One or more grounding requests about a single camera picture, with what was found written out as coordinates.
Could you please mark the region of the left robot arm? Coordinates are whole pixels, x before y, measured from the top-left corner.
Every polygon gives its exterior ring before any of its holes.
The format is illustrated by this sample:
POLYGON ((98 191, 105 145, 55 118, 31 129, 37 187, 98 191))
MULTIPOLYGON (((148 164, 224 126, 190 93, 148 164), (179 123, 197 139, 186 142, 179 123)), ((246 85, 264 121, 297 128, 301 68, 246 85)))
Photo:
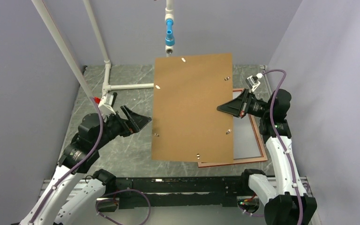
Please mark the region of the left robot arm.
POLYGON ((58 160, 54 175, 21 225, 68 225, 81 213, 81 209, 96 199, 112 196, 117 191, 116 176, 99 169, 89 183, 68 200, 78 182, 85 178, 91 166, 99 159, 99 149, 116 137, 128 137, 140 132, 152 120, 121 106, 126 118, 112 108, 96 106, 96 113, 84 116, 71 143, 58 160))

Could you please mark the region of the orange wooden picture frame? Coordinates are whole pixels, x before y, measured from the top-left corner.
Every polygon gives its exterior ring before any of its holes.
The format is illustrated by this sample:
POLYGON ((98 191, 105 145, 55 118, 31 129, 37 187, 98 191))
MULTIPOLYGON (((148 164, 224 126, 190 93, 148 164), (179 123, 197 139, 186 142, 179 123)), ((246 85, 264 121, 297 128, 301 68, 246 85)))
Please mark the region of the orange wooden picture frame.
POLYGON ((198 167, 215 167, 225 165, 239 165, 268 160, 264 144, 260 136, 254 116, 247 114, 244 118, 234 118, 233 161, 231 163, 203 163, 198 167))

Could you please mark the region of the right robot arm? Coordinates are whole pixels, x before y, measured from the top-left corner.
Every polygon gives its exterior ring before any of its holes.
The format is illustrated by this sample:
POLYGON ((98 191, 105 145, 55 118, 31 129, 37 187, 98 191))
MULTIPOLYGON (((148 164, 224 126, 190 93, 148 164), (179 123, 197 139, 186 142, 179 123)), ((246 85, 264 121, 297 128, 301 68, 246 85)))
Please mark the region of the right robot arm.
POLYGON ((252 115, 260 119, 259 132, 272 160, 276 186, 257 169, 246 169, 239 184, 244 194, 258 197, 268 225, 308 225, 317 209, 316 199, 303 186, 293 157, 292 134, 286 119, 291 99, 283 89, 275 91, 267 102, 243 90, 217 107, 236 118, 252 115))

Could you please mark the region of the brown backing board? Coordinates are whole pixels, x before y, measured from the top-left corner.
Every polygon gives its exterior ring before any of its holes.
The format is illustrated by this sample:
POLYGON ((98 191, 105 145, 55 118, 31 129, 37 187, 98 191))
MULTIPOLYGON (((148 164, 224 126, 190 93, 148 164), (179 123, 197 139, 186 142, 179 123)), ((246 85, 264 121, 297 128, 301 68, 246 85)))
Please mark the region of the brown backing board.
POLYGON ((233 117, 217 107, 233 99, 230 53, 156 58, 153 160, 231 163, 233 117))

